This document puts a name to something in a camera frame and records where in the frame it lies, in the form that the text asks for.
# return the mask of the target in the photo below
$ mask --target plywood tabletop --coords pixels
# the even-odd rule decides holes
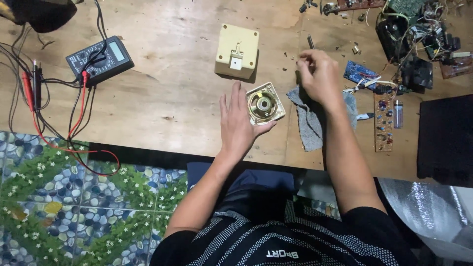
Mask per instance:
[[[386,58],[374,29],[376,9],[371,10],[370,26],[367,26],[356,20],[362,10],[355,12],[351,24],[340,16],[321,16],[315,8],[300,14],[300,4],[293,0],[100,1],[107,34],[123,38],[135,67],[98,85],[90,123],[76,138],[215,156],[221,146],[218,100],[221,94],[230,92],[234,82],[213,72],[219,30],[222,23],[228,23],[260,32],[257,72],[243,87],[249,90],[271,81],[286,109],[286,116],[256,140],[245,160],[323,169],[320,150],[304,152],[296,109],[285,96],[296,85],[295,61],[298,53],[308,48],[307,34],[312,35],[317,48],[339,62],[341,84],[353,85],[342,78],[348,60],[360,63],[365,60],[367,67],[380,71]],[[76,15],[65,26],[40,35],[44,42],[54,41],[44,50],[33,31],[26,39],[23,52],[41,61],[46,78],[73,80],[65,57],[101,40],[93,1],[86,0],[77,8]],[[450,32],[459,35],[462,41],[465,39],[462,51],[471,50],[467,48],[471,43],[467,44],[467,38],[462,37],[463,34],[471,38],[467,27],[470,20],[450,17],[454,25]],[[0,18],[3,42],[11,44],[20,30],[20,26]],[[359,43],[362,55],[351,52],[354,41]],[[390,67],[385,71],[386,80],[394,70],[395,67]],[[442,80],[437,68],[434,78],[434,89],[425,95],[411,93],[399,97],[404,102],[404,128],[394,132],[393,152],[374,153],[373,121],[359,122],[357,138],[374,176],[415,178],[419,103],[472,92],[468,76]],[[0,130],[8,130],[9,103],[15,82],[5,67],[0,67],[0,80]],[[54,84],[50,89],[51,103],[43,115],[60,133],[66,134],[77,90]],[[361,91],[355,96],[359,113],[372,112],[371,92]],[[27,107],[20,103],[13,129],[35,133],[31,119]]]

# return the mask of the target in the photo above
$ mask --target plastic enclosure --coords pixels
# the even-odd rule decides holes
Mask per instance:
[[[256,66],[260,33],[222,24],[215,57],[215,73],[249,79]]]
[[[278,119],[283,118],[286,114],[286,111],[284,110],[284,107],[282,106],[282,103],[279,100],[278,94],[276,93],[276,89],[274,88],[274,86],[272,85],[271,82],[264,83],[263,85],[261,85],[257,88],[254,88],[251,91],[247,92],[246,93],[246,99],[249,101],[252,94],[254,94],[255,92],[258,92],[258,91],[262,91],[262,90],[268,91],[273,95],[274,100],[276,101],[276,110],[275,110],[275,113],[274,113],[273,117],[271,117],[271,119],[269,119],[268,121],[261,121],[261,120],[257,119],[256,117],[253,117],[250,114],[251,124],[258,124],[258,125],[267,124],[267,123],[269,123],[273,120],[278,120]]]

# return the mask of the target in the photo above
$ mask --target digital multimeter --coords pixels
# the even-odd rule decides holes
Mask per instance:
[[[135,66],[125,46],[117,36],[112,36],[105,41],[107,43],[106,49],[86,69],[90,74],[86,84],[87,87],[94,86]],[[81,71],[84,65],[103,47],[104,41],[101,41],[66,57],[66,61],[76,77],[82,76]]]

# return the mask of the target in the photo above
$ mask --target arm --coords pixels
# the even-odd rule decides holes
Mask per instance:
[[[261,126],[251,125],[246,90],[241,88],[240,82],[233,84],[228,108],[227,96],[220,97],[220,116],[222,148],[209,170],[177,206],[169,220],[165,238],[178,231],[198,232],[203,228],[233,167],[259,135],[276,125],[276,121]]]
[[[341,213],[362,206],[386,212],[348,119],[338,85],[337,61],[319,50],[304,51],[300,56],[302,60],[297,64],[302,85],[324,107],[327,116],[327,171]],[[309,71],[312,63],[316,66],[313,74]]]

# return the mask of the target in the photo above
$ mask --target black t-shirt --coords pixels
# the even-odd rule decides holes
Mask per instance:
[[[150,265],[416,265],[384,212],[359,207],[341,218],[279,191],[238,191],[199,233],[180,231],[164,239]]]

